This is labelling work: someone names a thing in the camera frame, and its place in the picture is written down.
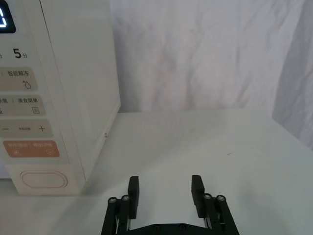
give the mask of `white curtain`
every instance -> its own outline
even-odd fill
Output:
[[[111,0],[121,112],[261,108],[313,148],[313,0]]]

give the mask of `table surface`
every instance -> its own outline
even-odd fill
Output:
[[[199,174],[223,194],[241,235],[313,231],[313,153],[257,110],[118,114],[80,196],[20,196],[0,180],[0,234],[99,235],[107,199],[138,175],[132,228],[203,226],[191,195]]]

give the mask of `white microwave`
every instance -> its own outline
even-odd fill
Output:
[[[19,193],[79,193],[119,107],[109,0],[0,0],[0,157]]]

